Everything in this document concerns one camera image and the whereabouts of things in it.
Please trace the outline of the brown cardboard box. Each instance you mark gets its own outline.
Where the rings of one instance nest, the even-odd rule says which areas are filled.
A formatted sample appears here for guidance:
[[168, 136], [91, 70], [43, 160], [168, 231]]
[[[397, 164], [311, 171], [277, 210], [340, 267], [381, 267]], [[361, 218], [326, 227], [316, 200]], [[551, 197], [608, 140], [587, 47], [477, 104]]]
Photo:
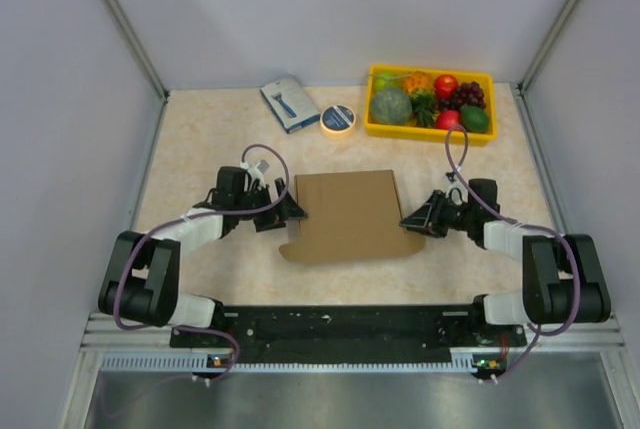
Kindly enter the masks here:
[[322, 265], [413, 256], [425, 238], [400, 226], [394, 172], [305, 174], [295, 177], [298, 205], [307, 213], [298, 233], [279, 247], [282, 257]]

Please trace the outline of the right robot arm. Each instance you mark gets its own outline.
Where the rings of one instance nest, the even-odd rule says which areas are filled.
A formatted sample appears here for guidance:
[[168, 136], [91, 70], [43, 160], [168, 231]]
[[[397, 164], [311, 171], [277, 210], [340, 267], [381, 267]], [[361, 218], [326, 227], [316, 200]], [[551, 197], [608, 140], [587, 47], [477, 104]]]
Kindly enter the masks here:
[[522, 264], [519, 290], [478, 297], [482, 310], [467, 319], [469, 337], [487, 345], [504, 325], [601, 323], [611, 315], [611, 299], [593, 239], [584, 234], [556, 238], [540, 229], [502, 220], [494, 180], [469, 181], [473, 194], [461, 185], [435, 190], [400, 226], [432, 238], [451, 230], [463, 232], [478, 247], [501, 253]]

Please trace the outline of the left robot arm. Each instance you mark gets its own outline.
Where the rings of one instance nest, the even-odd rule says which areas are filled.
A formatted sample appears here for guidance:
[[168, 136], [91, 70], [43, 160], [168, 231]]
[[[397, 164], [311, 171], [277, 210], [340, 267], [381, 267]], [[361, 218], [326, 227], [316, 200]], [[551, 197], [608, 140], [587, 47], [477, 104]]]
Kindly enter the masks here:
[[265, 171], [264, 162], [224, 166], [205, 199], [180, 218], [162, 224], [150, 235], [119, 234], [98, 296], [99, 310], [143, 327], [192, 327], [203, 344], [220, 343], [227, 331], [224, 305], [179, 289], [181, 260], [229, 235], [244, 220], [251, 220], [255, 230], [263, 232], [307, 217], [284, 179], [275, 180], [277, 198], [271, 198]]

